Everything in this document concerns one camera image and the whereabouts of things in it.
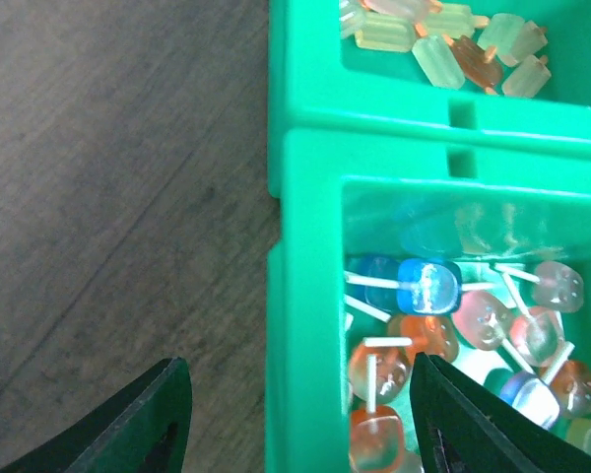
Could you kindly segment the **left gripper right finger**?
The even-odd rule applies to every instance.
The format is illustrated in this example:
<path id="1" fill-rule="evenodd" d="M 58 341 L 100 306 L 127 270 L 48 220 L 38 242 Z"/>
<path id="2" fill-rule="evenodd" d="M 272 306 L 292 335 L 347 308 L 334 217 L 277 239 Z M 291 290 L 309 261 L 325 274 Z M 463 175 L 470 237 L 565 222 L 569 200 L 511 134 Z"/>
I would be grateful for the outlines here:
<path id="1" fill-rule="evenodd" d="M 591 472 L 591 456 L 535 425 L 439 356 L 410 381 L 426 472 Z"/>

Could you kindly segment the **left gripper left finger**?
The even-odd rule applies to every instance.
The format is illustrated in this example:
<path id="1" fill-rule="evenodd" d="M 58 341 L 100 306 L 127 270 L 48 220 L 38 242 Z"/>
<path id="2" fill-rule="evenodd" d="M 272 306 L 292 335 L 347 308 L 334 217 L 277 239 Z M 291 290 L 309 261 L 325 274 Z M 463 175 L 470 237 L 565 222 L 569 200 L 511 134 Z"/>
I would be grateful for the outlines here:
<path id="1" fill-rule="evenodd" d="M 192 415 L 187 362 L 162 359 L 2 472 L 179 472 Z"/>

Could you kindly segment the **green bin lollipops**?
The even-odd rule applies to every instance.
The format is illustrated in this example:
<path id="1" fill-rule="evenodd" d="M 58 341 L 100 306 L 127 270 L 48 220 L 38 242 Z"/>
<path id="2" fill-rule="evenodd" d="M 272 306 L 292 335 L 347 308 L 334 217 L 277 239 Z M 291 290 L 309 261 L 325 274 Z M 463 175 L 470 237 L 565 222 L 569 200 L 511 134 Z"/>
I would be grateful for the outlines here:
<path id="1" fill-rule="evenodd" d="M 424 138 L 290 131 L 281 237 L 268 256 L 265 467 L 345 472 L 346 365 L 379 322 L 344 325 L 342 271 L 360 256 L 442 257 L 467 276 L 493 261 L 570 263 L 583 308 L 563 319 L 591 369 L 591 154 Z"/>

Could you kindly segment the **green bin popsicle candies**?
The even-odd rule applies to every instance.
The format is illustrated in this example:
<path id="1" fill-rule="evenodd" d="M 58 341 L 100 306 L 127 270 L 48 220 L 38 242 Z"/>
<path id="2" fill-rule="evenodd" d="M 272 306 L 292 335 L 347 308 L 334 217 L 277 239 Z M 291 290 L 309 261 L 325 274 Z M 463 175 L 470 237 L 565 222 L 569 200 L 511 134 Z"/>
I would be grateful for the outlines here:
<path id="1" fill-rule="evenodd" d="M 548 31 L 551 79 L 533 99 L 432 86 L 411 54 L 339 35 L 334 1 L 273 1 L 268 30 L 268 189 L 295 127 L 358 130 L 591 160 L 591 1 L 474 1 Z"/>

